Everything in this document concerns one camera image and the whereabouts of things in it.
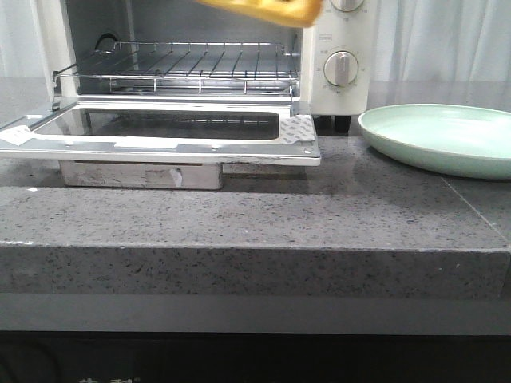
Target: oven rack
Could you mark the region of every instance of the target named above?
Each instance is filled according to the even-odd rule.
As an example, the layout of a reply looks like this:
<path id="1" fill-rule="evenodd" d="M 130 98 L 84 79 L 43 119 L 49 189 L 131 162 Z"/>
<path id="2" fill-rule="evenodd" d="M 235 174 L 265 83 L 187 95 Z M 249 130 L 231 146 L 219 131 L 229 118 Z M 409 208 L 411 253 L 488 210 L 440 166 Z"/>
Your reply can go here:
<path id="1" fill-rule="evenodd" d="M 80 80 L 80 94 L 222 93 L 293 95 L 299 55 L 265 42 L 117 41 L 53 73 Z"/>

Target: yellow toast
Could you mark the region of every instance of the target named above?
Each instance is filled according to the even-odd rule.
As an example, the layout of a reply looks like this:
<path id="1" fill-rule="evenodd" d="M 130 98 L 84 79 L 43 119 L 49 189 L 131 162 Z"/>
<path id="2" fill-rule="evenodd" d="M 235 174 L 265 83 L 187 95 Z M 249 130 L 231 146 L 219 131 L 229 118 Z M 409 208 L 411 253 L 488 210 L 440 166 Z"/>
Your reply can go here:
<path id="1" fill-rule="evenodd" d="M 307 28 L 321 10 L 322 0 L 197 0 L 238 14 L 260 18 L 281 26 Z"/>

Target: toaster oven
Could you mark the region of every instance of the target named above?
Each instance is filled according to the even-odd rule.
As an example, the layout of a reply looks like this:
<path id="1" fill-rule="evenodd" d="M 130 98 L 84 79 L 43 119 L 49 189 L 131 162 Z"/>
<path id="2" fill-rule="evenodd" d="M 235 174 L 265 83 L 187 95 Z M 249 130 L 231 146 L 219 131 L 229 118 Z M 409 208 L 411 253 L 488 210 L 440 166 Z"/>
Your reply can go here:
<path id="1" fill-rule="evenodd" d="M 312 116 L 366 107 L 375 7 L 323 0 L 302 30 L 191 0 L 36 1 L 53 101 L 1 128 L 0 156 L 107 187 L 215 189 L 225 164 L 318 165 Z"/>

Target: granite countertop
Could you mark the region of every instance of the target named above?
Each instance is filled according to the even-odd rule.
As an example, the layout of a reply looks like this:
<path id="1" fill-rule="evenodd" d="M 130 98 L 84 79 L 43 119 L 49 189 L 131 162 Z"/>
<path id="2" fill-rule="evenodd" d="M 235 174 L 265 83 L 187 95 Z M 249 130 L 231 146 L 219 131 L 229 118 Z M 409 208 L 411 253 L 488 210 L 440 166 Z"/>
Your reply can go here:
<path id="1" fill-rule="evenodd" d="M 67 188 L 56 162 L 0 160 L 0 292 L 507 295 L 510 182 L 319 142 L 321 166 L 245 169 L 221 191 Z"/>

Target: mint green plate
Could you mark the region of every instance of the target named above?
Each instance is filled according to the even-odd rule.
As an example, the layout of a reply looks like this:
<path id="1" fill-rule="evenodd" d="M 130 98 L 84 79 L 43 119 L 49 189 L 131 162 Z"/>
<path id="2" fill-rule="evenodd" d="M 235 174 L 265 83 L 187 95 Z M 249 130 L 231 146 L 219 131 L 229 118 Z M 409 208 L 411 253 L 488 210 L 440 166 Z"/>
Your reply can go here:
<path id="1" fill-rule="evenodd" d="M 405 164 L 453 176 L 511 179 L 511 113 L 408 104 L 369 110 L 358 121 L 370 145 Z"/>

